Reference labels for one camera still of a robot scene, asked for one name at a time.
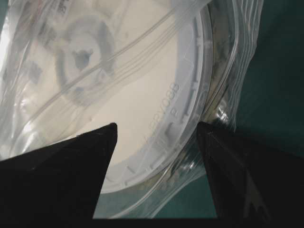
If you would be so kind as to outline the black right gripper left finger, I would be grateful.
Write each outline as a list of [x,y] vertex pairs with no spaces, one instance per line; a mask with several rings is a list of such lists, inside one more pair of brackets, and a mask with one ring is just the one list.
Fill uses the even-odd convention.
[[2,220],[91,220],[118,139],[110,123],[0,163]]

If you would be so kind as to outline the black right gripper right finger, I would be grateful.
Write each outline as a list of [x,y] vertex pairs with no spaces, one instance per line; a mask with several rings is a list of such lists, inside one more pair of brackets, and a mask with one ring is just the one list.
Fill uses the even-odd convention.
[[304,218],[302,157],[206,122],[197,124],[197,142],[220,218]]

